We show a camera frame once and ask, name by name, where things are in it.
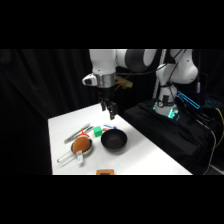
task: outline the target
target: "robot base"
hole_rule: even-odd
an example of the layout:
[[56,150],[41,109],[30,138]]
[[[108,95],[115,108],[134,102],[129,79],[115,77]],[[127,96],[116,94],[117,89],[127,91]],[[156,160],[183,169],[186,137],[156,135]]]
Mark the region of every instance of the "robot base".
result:
[[176,94],[177,89],[174,85],[161,88],[159,100],[153,108],[155,112],[170,119],[173,119],[178,115],[179,111],[173,100],[173,97],[175,99]]

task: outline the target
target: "green object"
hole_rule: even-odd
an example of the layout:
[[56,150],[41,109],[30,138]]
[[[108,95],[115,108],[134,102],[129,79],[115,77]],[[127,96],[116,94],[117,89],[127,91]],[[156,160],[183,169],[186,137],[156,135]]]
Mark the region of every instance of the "green object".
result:
[[103,131],[102,131],[101,127],[95,127],[93,130],[94,130],[94,134],[96,137],[102,136]]
[[153,107],[153,110],[155,110],[155,109],[156,109],[156,105],[157,105],[157,102],[155,103],[155,105],[154,105],[154,107]]
[[175,113],[173,112],[173,108],[170,110],[168,118],[173,119],[175,117]]

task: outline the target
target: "led light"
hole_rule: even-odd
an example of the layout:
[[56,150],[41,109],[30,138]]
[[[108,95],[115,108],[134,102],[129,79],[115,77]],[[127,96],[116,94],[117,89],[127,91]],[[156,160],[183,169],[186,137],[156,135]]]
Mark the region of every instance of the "led light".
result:
[[210,99],[207,99],[205,101],[205,104],[206,105],[219,105],[219,103],[215,102],[214,100],[210,100]]
[[155,109],[156,109],[156,105],[157,105],[157,102],[155,103],[155,105],[154,105],[154,107],[153,107],[153,110],[155,110]]
[[191,104],[196,109],[200,108],[200,106],[197,103],[195,103],[193,100],[191,100],[189,97],[187,97],[186,95],[184,95],[180,91],[178,91],[177,94],[178,94],[178,96],[180,96],[182,99],[184,99],[187,103]]
[[168,118],[173,119],[175,117],[175,113],[173,112],[173,108],[170,110],[170,113],[168,115]]

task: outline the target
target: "green light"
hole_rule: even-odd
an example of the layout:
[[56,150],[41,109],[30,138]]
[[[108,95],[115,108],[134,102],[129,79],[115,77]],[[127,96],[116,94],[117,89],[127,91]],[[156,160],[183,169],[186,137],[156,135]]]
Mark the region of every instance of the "green light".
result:
[[173,112],[173,108],[170,110],[168,118],[173,119],[175,117],[175,113]]
[[154,105],[154,107],[153,107],[153,110],[155,110],[155,109],[156,109],[156,105],[157,105],[157,102],[155,103],[155,105]]

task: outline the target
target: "small box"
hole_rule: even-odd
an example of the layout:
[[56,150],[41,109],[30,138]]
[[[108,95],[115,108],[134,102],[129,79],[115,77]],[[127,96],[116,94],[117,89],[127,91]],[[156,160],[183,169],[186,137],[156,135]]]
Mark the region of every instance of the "small box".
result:
[[94,130],[94,134],[96,137],[102,136],[103,131],[102,131],[101,127],[95,127],[93,130]]

